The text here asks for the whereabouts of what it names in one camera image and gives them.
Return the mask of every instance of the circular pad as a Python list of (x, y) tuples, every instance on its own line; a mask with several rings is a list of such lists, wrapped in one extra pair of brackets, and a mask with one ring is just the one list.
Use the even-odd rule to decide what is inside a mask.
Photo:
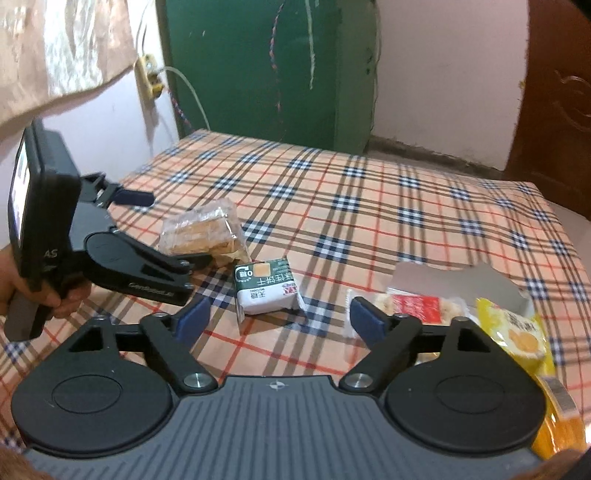
[(170, 388), (152, 370), (118, 353), (76, 356), (42, 363), (15, 391), (12, 415), (27, 445), (69, 458), (110, 455), (145, 440), (172, 409)]
[(385, 405), (413, 438), (447, 453), (493, 454), (530, 445), (544, 417), (543, 394), (517, 365), (446, 362), (400, 373)]
[(81, 375), (60, 383), (53, 390), (53, 400), (71, 413), (96, 413), (113, 406), (121, 391), (121, 385), (111, 378)]

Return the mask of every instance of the red label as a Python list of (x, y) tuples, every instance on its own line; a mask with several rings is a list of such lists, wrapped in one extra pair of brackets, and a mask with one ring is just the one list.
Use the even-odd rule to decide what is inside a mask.
[(408, 313), (423, 323), (442, 324), (437, 297), (421, 297), (413, 295), (392, 295), (394, 311)]

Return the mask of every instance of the logo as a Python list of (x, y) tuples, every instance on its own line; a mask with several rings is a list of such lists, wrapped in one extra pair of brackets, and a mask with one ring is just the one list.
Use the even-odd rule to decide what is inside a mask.
[(269, 387), (271, 387), (276, 392), (279, 392), (279, 390), (283, 390), (287, 386), (288, 385), (285, 385), (281, 380), (273, 380), (273, 382), (269, 384)]
[(234, 277), (238, 283), (247, 282), (252, 277), (252, 271), (248, 268), (248, 265), (237, 267), (234, 271)]
[(164, 295), (166, 297), (173, 297), (174, 293), (171, 291), (157, 290), (156, 288), (150, 288), (145, 285), (138, 285), (137, 283), (130, 283), (128, 287), (135, 288), (136, 290), (147, 291), (148, 293), (155, 293), (158, 295)]

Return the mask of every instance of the metal screw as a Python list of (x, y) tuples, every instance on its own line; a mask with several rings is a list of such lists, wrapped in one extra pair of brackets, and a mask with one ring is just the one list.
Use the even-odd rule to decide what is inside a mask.
[(201, 389), (211, 385), (213, 378), (206, 374), (189, 374), (187, 375), (183, 383), (189, 388)]
[(368, 388), (372, 383), (374, 379), (368, 374), (351, 374), (345, 378), (345, 384), (355, 389)]

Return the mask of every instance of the wooden door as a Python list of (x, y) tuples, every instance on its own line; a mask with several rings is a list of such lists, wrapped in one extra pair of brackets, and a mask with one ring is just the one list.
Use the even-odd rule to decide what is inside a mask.
[(529, 4), (525, 92), (504, 177), (591, 218), (591, 22), (570, 0)]

